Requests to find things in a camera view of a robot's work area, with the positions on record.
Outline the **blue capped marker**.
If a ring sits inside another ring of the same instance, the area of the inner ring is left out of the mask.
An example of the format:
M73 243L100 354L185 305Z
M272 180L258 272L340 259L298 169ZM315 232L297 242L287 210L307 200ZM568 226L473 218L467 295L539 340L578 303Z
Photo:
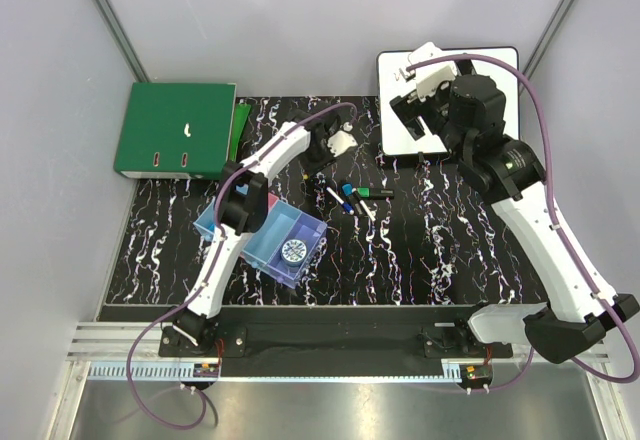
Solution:
M354 194L352 185L350 183L342 183L341 189L347 199L347 202L352 206L354 215L356 217L362 216L364 212L359 204L357 196Z

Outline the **green black marker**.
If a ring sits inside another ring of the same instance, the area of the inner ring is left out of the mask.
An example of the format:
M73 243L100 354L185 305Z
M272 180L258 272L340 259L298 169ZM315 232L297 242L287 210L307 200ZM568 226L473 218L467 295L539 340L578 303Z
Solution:
M393 199L395 197L393 189L357 187L356 192L362 198L375 200Z

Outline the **four-compartment colourful organizer tray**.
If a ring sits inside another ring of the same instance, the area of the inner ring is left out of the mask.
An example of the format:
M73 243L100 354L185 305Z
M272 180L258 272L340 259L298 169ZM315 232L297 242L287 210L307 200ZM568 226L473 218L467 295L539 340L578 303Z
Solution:
M221 254L215 264L232 267L241 258L255 270L294 289L305 275L312 257L326 244L327 225L272 193L267 197L267 205L266 220L257 233L236 253ZM308 248L306 259L298 267L287 266L280 255L283 243L292 238L303 240Z

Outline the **round blue tape tin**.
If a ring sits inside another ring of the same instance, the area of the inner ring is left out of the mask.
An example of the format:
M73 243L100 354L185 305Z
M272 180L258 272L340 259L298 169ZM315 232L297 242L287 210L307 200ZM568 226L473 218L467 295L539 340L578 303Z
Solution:
M280 255L282 261L289 267L300 266L308 255L306 243L297 238L285 241L281 247Z

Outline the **green ring binder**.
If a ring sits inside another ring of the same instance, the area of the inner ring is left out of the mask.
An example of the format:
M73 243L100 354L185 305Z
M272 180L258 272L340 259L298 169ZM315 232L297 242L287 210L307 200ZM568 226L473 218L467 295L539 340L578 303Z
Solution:
M134 83L114 171L131 179L219 179L235 105L234 83Z

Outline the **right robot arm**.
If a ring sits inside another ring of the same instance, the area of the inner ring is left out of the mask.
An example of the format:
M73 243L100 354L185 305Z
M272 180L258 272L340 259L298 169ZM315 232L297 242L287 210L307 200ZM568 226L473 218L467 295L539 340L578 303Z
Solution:
M551 193L549 162L506 134L507 97L496 82L449 65L404 79L410 87L391 109L414 138L440 139L463 180L516 237L547 294L533 307L480 308L454 331L457 350L472 357L489 343L518 343L560 364L623 329L638 300L616 292L579 246Z

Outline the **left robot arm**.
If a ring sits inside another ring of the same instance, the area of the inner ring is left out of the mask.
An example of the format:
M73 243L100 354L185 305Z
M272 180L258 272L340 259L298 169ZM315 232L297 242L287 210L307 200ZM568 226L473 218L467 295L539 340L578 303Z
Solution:
M264 225L268 215L269 186L273 179L301 155L322 153L329 162L338 154L330 140L341 132L351 103L328 106L300 120L289 120L256 153L223 168L213 206L214 234L194 286L173 314L172 328L181 344L196 356L215 346L210 327L221 311L224 291L244 247Z

